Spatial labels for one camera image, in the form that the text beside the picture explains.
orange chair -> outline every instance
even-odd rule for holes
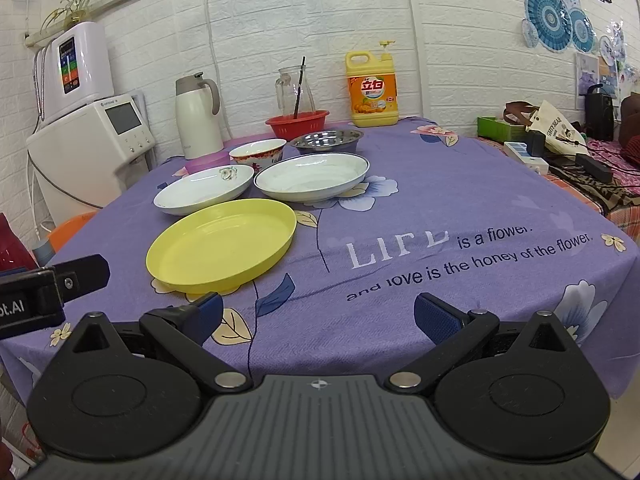
[[[58,252],[95,214],[96,211],[91,211],[90,213],[74,216],[53,229],[47,237],[53,250]]]

white thermos jug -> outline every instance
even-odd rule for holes
[[[203,79],[202,72],[176,80],[175,121],[187,160],[223,148],[219,113],[218,86],[211,79]]]

white brick wall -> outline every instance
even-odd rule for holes
[[[43,0],[42,15],[59,0]],[[556,54],[524,46],[523,0],[418,0],[424,45],[416,45],[408,0],[209,0],[221,93],[231,136],[266,130],[277,114],[278,68],[306,56],[319,108],[332,120],[348,117],[344,54],[392,47],[401,114],[421,112],[417,48],[428,62],[431,117],[463,134],[478,115],[493,115],[510,100],[552,101],[571,120],[575,50]],[[622,18],[629,55],[640,66],[640,18],[635,0],[582,0],[598,35]],[[180,153],[174,81],[196,71],[215,78],[204,0],[136,0],[100,18],[106,28],[116,92],[146,95],[159,157]],[[0,76],[5,59],[0,55]],[[3,94],[0,92],[0,109]]]
[[[26,18],[31,26],[40,19],[40,0],[0,0],[0,211],[25,243],[36,240],[26,184],[27,152],[24,140],[36,123],[31,83],[33,56],[24,46]],[[37,218],[48,213],[36,194]]]

orange bottle label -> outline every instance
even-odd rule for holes
[[[369,75],[349,78],[352,114],[397,112],[396,75]]]

brown bag handle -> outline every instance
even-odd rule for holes
[[[504,112],[502,116],[509,124],[519,124],[521,126],[531,126],[531,121],[527,119],[523,114],[532,114],[539,110],[540,107],[534,106],[526,101],[512,101],[504,105]]]

